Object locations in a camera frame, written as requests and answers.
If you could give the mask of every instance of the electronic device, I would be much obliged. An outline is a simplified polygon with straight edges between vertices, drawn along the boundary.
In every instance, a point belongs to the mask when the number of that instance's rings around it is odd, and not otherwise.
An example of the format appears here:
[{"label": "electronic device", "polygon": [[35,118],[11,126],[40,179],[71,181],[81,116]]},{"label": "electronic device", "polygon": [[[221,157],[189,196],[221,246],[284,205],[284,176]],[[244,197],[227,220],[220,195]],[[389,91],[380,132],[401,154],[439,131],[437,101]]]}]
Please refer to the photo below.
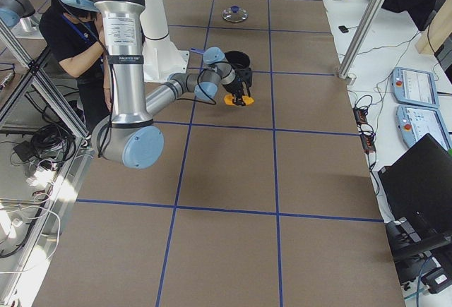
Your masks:
[{"label": "electronic device", "polygon": [[445,150],[452,148],[446,124],[438,109],[402,104],[397,108],[396,116],[403,140],[409,148],[426,133],[430,133]]},{"label": "electronic device", "polygon": [[394,96],[400,103],[439,107],[433,73],[395,67],[392,84]]},{"label": "electronic device", "polygon": [[[451,174],[452,156],[430,134],[424,135],[392,166],[378,172],[393,216],[409,222],[406,227],[398,226],[403,227],[401,238],[390,232],[394,226],[387,227],[396,267],[403,261],[398,269],[406,274],[407,266],[415,263],[418,254],[431,252],[441,268],[426,267],[422,281],[431,280],[433,293],[452,283]],[[421,265],[424,260],[418,259],[417,265]],[[419,269],[411,275],[418,276]]]},{"label": "electronic device", "polygon": [[346,28],[345,26],[339,26],[338,28],[342,33],[348,33],[348,28]]}]

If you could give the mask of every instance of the blue joint cap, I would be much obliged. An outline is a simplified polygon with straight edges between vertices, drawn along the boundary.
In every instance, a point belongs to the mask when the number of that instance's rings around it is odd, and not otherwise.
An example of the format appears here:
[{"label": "blue joint cap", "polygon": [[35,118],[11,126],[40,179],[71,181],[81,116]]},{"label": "blue joint cap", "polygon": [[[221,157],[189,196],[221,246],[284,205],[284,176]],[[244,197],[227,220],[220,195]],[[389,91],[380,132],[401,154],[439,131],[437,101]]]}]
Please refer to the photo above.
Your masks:
[{"label": "blue joint cap", "polygon": [[86,11],[99,12],[91,0],[61,0],[61,2],[71,7],[85,9]]},{"label": "blue joint cap", "polygon": [[225,54],[218,47],[211,47],[203,54],[203,61],[205,64],[211,65],[215,62],[220,62],[225,59]]},{"label": "blue joint cap", "polygon": [[153,165],[163,151],[163,134],[155,126],[146,126],[131,135],[122,152],[122,162],[134,169]]},{"label": "blue joint cap", "polygon": [[19,15],[7,8],[0,8],[0,19],[2,19],[6,27],[9,28],[14,27],[20,21]]},{"label": "blue joint cap", "polygon": [[204,100],[204,101],[210,101],[210,99],[213,99],[215,94],[217,94],[217,90],[218,90],[218,86],[215,83],[211,83],[209,81],[204,81],[202,83],[199,83],[199,85],[195,86],[194,93],[197,98]]}]

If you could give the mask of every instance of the extension cord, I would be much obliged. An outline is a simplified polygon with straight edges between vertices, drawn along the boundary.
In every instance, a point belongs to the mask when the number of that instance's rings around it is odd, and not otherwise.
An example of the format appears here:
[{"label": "extension cord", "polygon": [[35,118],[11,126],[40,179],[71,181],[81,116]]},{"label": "extension cord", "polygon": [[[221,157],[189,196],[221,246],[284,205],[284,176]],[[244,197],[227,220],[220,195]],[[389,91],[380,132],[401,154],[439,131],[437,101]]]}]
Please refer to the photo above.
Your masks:
[{"label": "extension cord", "polygon": [[355,116],[355,121],[357,125],[365,125],[367,124],[367,118],[365,111],[363,109],[354,108],[353,115]]},{"label": "extension cord", "polygon": [[0,92],[14,79],[14,75],[14,72],[10,72],[3,78],[3,80],[0,82]]},{"label": "extension cord", "polygon": [[373,140],[371,140],[364,133],[361,133],[359,135],[359,137],[361,138],[361,144],[362,144],[362,149],[364,150],[364,153],[369,154],[369,153],[376,152],[376,148],[375,148],[375,144],[374,144]]}]

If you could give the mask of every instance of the label sticker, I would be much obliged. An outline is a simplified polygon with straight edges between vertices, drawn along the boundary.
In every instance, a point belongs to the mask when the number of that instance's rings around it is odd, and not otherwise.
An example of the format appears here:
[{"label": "label sticker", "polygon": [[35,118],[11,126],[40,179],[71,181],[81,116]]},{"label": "label sticker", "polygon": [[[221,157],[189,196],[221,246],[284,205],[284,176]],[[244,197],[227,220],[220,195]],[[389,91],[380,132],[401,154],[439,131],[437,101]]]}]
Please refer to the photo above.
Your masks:
[{"label": "label sticker", "polygon": [[435,282],[436,282],[437,284],[442,284],[442,283],[445,282],[446,280],[447,280],[447,277],[446,277],[444,274],[442,274],[442,275],[438,276],[438,277],[435,279]]},{"label": "label sticker", "polygon": [[104,18],[104,28],[108,46],[137,45],[135,19],[120,16]]}]

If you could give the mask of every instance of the black hair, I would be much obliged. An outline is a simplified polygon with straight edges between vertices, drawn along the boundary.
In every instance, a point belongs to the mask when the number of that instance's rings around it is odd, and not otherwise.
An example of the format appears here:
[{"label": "black hair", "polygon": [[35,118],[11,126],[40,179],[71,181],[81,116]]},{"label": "black hair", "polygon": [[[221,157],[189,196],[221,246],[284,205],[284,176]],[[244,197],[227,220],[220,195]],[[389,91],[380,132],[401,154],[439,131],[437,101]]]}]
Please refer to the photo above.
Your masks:
[{"label": "black hair", "polygon": [[72,6],[68,6],[66,4],[63,4],[61,0],[50,0],[50,6],[60,14],[68,13],[72,16],[75,16],[77,18],[90,18],[95,19],[97,13],[93,11],[87,11],[85,9],[76,8]]}]

